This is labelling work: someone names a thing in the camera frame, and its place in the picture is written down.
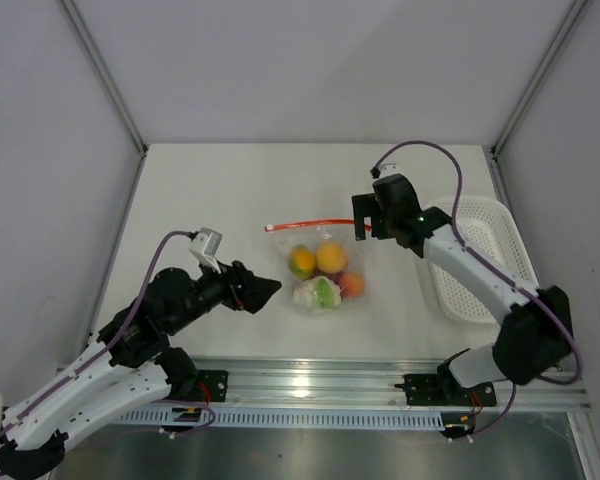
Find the white cauliflower with leaves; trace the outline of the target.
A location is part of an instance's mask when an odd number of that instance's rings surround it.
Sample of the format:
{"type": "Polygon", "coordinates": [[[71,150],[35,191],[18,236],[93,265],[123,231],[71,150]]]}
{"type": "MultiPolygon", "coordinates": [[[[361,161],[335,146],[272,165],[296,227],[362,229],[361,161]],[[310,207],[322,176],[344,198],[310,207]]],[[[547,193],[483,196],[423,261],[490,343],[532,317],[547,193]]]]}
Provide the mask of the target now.
{"type": "Polygon", "coordinates": [[[292,302],[305,310],[321,312],[337,308],[342,303],[342,296],[340,288],[332,280],[317,276],[293,289],[292,302]]]}

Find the peach fruit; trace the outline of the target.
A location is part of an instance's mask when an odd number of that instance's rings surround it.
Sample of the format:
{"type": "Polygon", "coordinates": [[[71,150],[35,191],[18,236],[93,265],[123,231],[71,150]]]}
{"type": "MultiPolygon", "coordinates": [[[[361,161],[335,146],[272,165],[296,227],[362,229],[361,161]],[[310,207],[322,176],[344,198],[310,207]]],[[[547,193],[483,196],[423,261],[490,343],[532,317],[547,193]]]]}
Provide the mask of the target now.
{"type": "Polygon", "coordinates": [[[344,272],[338,280],[340,294],[343,298],[355,299],[365,292],[364,277],[355,272],[344,272]]]}

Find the yellow green mango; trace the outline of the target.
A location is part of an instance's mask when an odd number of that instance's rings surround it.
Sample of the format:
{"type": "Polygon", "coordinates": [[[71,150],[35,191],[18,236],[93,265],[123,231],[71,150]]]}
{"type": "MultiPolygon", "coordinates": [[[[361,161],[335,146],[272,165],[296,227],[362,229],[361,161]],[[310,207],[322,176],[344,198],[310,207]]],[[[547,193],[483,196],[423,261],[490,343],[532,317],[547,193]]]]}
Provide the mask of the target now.
{"type": "Polygon", "coordinates": [[[307,280],[312,277],[316,269],[316,257],[309,248],[298,245],[291,250],[287,264],[296,278],[307,280]]]}

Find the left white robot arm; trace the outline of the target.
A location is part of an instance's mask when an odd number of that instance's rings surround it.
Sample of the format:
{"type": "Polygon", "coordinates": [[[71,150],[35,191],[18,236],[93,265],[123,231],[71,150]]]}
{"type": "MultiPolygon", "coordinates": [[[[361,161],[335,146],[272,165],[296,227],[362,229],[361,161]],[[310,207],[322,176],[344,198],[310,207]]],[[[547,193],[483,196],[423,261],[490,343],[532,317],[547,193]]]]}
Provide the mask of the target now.
{"type": "Polygon", "coordinates": [[[4,412],[0,474],[37,479],[121,415],[154,401],[190,400],[199,372],[170,337],[217,306],[255,314],[281,287],[239,261],[205,267],[197,279],[180,268],[158,272],[50,386],[4,412]]]}

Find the orange fruit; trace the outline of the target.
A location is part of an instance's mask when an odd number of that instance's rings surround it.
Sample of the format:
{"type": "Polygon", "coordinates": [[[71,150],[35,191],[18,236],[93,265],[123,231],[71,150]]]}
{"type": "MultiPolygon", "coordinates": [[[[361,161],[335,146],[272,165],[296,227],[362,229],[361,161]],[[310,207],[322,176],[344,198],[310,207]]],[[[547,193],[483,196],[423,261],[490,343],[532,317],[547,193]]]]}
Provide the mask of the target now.
{"type": "Polygon", "coordinates": [[[339,242],[328,241],[321,244],[315,252],[316,266],[327,274],[343,271],[349,263],[349,254],[339,242]]]}

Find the clear zip top bag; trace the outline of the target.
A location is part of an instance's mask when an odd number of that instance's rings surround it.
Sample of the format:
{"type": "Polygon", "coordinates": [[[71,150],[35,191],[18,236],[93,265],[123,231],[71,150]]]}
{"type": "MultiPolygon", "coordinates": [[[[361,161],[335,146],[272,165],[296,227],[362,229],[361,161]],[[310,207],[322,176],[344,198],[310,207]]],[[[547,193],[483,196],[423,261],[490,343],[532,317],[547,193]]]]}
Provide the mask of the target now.
{"type": "Polygon", "coordinates": [[[367,295],[364,253],[352,219],[268,224],[265,233],[286,271],[291,304],[311,315],[351,309],[367,295]]]}

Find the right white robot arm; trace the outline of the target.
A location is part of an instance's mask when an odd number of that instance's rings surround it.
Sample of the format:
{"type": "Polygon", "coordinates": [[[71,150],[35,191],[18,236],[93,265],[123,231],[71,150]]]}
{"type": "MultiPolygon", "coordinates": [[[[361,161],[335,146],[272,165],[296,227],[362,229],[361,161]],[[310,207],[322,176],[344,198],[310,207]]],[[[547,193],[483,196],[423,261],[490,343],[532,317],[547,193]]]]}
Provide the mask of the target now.
{"type": "Polygon", "coordinates": [[[439,366],[436,389],[444,401],[459,403],[486,382],[545,380],[548,369],[577,354],[566,293],[510,273],[462,236],[453,213],[422,208],[405,176],[376,180],[372,192],[353,196],[352,207],[357,239],[395,240],[454,277],[500,327],[493,344],[461,351],[439,366]]]}

